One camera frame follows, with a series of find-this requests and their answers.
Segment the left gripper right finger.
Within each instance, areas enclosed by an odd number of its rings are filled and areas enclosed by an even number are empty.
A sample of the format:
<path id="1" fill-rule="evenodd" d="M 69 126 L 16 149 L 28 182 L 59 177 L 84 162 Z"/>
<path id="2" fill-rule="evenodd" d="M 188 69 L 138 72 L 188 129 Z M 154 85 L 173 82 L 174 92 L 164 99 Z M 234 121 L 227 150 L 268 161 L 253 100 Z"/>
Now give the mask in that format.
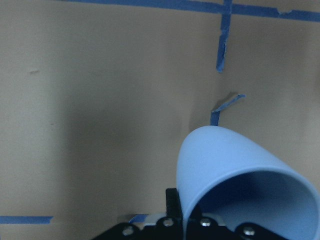
<path id="1" fill-rule="evenodd" d="M 218 222 L 218 218 L 202 212 L 197 204 L 191 212 L 192 240 L 281 240 L 283 237 L 252 222 L 244 222 L 235 230 Z"/>

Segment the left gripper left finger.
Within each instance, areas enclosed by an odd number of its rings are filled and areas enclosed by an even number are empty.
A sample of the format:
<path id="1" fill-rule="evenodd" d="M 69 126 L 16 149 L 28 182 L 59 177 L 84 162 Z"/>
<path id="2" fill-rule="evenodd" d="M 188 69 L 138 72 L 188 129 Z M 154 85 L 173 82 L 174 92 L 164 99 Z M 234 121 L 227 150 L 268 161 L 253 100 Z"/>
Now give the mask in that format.
<path id="1" fill-rule="evenodd" d="M 183 238 L 182 210 L 176 188 L 165 190 L 166 210 L 136 214 L 120 228 L 119 240 L 180 240 Z"/>

